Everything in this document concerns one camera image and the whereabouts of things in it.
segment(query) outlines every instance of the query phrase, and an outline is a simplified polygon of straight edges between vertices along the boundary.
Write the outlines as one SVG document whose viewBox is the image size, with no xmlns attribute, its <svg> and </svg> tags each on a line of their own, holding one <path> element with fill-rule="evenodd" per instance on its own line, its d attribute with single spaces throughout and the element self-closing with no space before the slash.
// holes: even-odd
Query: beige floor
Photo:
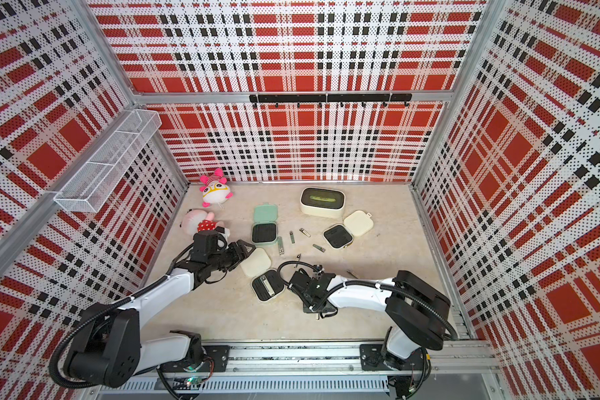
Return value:
<svg viewBox="0 0 600 400">
<path fill-rule="evenodd" d="M 346 269 L 351 268 L 360 279 L 393 277 L 399 269 L 409 270 L 444 292 L 406 185 L 324 186 L 345 193 L 344 217 L 356 210 L 373 215 L 374 228 L 355 238 L 353 244 L 343 250 L 330 248 L 320 234 L 341 221 L 300 212 L 299 199 L 305 187 L 300 184 L 234 184 L 231 188 L 235 195 L 224 204 L 225 209 L 211 208 L 216 213 L 216 220 L 225 221 L 231 229 L 231 241 L 250 241 L 254 207 L 263 202 L 277 204 L 278 231 L 283 238 L 285 254 L 280 256 L 275 245 L 265 248 L 272 260 L 272 268 L 277 268 L 283 261 L 294 260 L 301 253 L 302 261 L 322 264 L 327 272 L 344 276 Z M 184 198 L 149 282 L 158 279 L 172 258 L 190 244 L 190 237 L 183 233 L 179 224 L 184 213 L 192 208 L 202 208 L 196 186 L 192 186 Z M 311 238 L 302 235 L 298 231 L 300 228 L 309 231 Z M 290 230 L 294 231 L 295 244 L 291 244 Z M 321 253 L 312 244 L 327 251 Z M 293 270 L 292 266 L 285 267 L 283 276 L 289 279 Z M 204 340 L 380 339 L 392 325 L 391 318 L 385 313 L 359 308 L 343 308 L 336 317 L 317 321 L 314 314 L 302 312 L 302 303 L 288 291 L 267 303 L 259 302 L 250 281 L 238 267 L 222 282 L 200 286 L 174 301 L 145 325 L 143 340 L 160 337 L 174 329 L 198 332 Z"/>
</svg>

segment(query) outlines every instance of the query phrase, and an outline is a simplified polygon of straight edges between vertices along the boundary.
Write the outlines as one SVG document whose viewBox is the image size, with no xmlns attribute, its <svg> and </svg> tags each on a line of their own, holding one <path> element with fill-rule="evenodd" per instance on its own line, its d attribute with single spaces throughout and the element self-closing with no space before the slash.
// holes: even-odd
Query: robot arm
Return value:
<svg viewBox="0 0 600 400">
<path fill-rule="evenodd" d="M 62 340 L 49 363 L 49 375 L 60 386 L 119 387 L 138 372 L 165 362 L 182 360 L 199 365 L 203 360 L 200 335 L 171 331 L 174 335 L 140 343 L 140 329 L 171 302 L 195 290 L 213 271 L 232 271 L 255 250 L 244 241 L 227 244 L 222 232 L 202 231 L 176 259 L 165 276 L 112 305 L 96 303 L 82 313 L 78 327 Z M 178 261 L 189 252 L 186 260 Z M 64 349 L 64 374 L 57 369 Z"/>
<path fill-rule="evenodd" d="M 352 280 L 324 273 L 321 266 L 290 261 L 280 265 L 278 274 L 290 264 L 309 267 L 316 273 L 311 277 L 298 269 L 289 282 L 283 280 L 303 301 L 305 312 L 357 307 L 384 311 L 391 317 L 399 329 L 388 332 L 382 351 L 384 363 L 391 368 L 401 369 L 403 361 L 417 348 L 442 349 L 445 330 L 451 340 L 457 339 L 447 321 L 449 299 L 411 272 L 398 271 L 395 278 L 383 280 Z"/>
<path fill-rule="evenodd" d="M 69 388 L 119 387 L 131 376 L 167 362 L 183 367 L 201 364 L 204 354 L 199 334 L 171 331 L 172 336 L 140 343 L 140 330 L 172 301 L 205 283 L 211 272 L 233 270 L 254 249 L 243 241 L 227 244 L 216 231 L 197 233 L 193 244 L 174 259 L 158 281 L 112 305 L 96 303 L 87 308 L 78 327 L 56 347 L 49 375 L 58 385 Z M 186 251 L 188 259 L 178 261 Z M 278 272 L 288 264 L 308 266 L 317 273 L 309 277 L 299 269 L 290 282 L 283 280 L 300 297 L 305 312 L 358 307 L 389 314 L 399 327 L 389 332 L 383 347 L 384 363 L 392 368 L 401 369 L 401 362 L 421 346 L 441 349 L 445 328 L 452 339 L 456 334 L 446 321 L 449 300 L 407 271 L 384 280 L 349 280 L 323 273 L 321 267 L 291 261 L 282 263 Z M 67 380 L 57 368 L 70 342 L 63 371 L 81 382 Z"/>
</svg>

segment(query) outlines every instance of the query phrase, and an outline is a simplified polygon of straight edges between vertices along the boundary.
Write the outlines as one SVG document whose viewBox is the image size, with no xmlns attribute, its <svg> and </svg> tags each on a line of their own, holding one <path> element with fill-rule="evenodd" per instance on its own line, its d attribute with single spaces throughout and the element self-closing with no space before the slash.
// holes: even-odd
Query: wire mesh basket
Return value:
<svg viewBox="0 0 600 400">
<path fill-rule="evenodd" d="M 65 211 L 98 212 L 160 125 L 156 111 L 129 112 L 115 132 L 56 194 L 56 203 Z"/>
</svg>

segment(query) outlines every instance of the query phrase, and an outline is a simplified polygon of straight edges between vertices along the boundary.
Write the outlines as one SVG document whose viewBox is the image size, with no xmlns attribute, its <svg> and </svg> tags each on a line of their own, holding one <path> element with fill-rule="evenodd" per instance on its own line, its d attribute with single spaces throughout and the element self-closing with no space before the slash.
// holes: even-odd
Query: pink plush toy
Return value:
<svg viewBox="0 0 600 400">
<path fill-rule="evenodd" d="M 223 228 L 220 232 L 223 233 L 225 238 L 229 237 L 229 229 L 224 227 L 223 221 L 214 221 L 216 215 L 213 212 L 206 212 L 204 210 L 189 210 L 187 212 L 180 227 L 189 236 L 193 236 L 196 232 L 203 230 L 217 230 L 216 228 Z"/>
<path fill-rule="evenodd" d="M 222 204 L 233 196 L 231 189 L 226 185 L 222 168 L 216 168 L 214 174 L 210 177 L 201 176 L 200 181 L 205 184 L 200 187 L 203 207 L 208 207 L 211 204 Z"/>
</svg>

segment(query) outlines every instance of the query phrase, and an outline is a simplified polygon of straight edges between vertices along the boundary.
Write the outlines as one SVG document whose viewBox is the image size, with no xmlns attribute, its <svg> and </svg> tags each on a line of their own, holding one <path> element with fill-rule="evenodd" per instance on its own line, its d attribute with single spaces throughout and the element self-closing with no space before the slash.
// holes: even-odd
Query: perforated panel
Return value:
<svg viewBox="0 0 600 400">
<path fill-rule="evenodd" d="M 449 89 L 486 1 L 88 0 L 138 92 Z"/>
<path fill-rule="evenodd" d="M 125 105 L 66 2 L 0 0 L 0 238 Z"/>
<path fill-rule="evenodd" d="M 103 388 L 100 393 L 151 394 L 158 378 L 131 377 L 119 388 Z M 199 387 L 178 390 L 181 394 L 197 393 L 337 393 L 389 391 L 386 376 L 215 376 Z"/>
<path fill-rule="evenodd" d="M 232 180 L 409 181 L 441 102 L 158 104 L 159 130 L 191 181 L 218 166 Z"/>
<path fill-rule="evenodd" d="M 46 375 L 56 344 L 83 309 L 138 290 L 181 196 L 149 142 L 99 213 L 40 230 L 0 280 L 0 399 L 72 396 Z"/>
<path fill-rule="evenodd" d="M 518 398 L 600 398 L 600 1 L 509 1 L 421 188 Z"/>
</svg>

